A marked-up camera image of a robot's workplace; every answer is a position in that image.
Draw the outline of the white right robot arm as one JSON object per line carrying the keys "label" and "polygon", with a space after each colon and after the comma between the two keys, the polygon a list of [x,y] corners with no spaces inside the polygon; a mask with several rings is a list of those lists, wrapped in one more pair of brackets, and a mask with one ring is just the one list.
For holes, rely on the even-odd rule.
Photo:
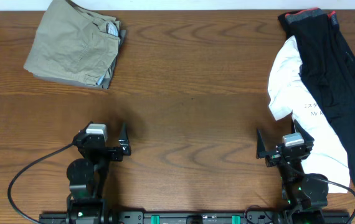
{"label": "white right robot arm", "polygon": [[267,150],[260,130],[257,130],[256,158],[265,159],[267,167],[277,167],[282,180],[282,195],[289,206],[269,215],[271,223],[310,223],[322,220],[321,209],[327,206],[328,183],[321,174],[305,174],[301,162],[307,159],[315,139],[293,122],[294,133]]}

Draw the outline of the olive green shorts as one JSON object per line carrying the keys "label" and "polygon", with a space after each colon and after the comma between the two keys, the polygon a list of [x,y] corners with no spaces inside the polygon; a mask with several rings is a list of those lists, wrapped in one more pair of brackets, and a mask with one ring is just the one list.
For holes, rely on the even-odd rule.
{"label": "olive green shorts", "polygon": [[24,69],[94,85],[118,48],[119,38],[107,34],[108,23],[123,30],[115,17],[89,11],[72,1],[52,1],[36,30]]}

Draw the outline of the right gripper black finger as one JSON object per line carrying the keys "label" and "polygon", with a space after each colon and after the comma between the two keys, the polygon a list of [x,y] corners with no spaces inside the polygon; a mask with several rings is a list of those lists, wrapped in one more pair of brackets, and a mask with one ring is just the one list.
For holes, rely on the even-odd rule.
{"label": "right gripper black finger", "polygon": [[293,130],[300,133],[304,142],[313,142],[314,138],[299,124],[297,120],[293,121]]}
{"label": "right gripper black finger", "polygon": [[264,141],[259,129],[257,129],[257,158],[265,158],[267,155]]}

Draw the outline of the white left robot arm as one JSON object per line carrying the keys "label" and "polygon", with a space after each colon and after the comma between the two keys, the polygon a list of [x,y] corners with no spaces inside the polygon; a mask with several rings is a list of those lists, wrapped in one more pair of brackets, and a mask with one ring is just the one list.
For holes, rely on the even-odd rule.
{"label": "white left robot arm", "polygon": [[121,127],[119,146],[107,146],[107,126],[89,122],[74,136],[72,144],[82,155],[67,168],[70,197],[66,224],[118,223],[118,215],[103,198],[111,162],[121,162],[131,154],[126,124]]}

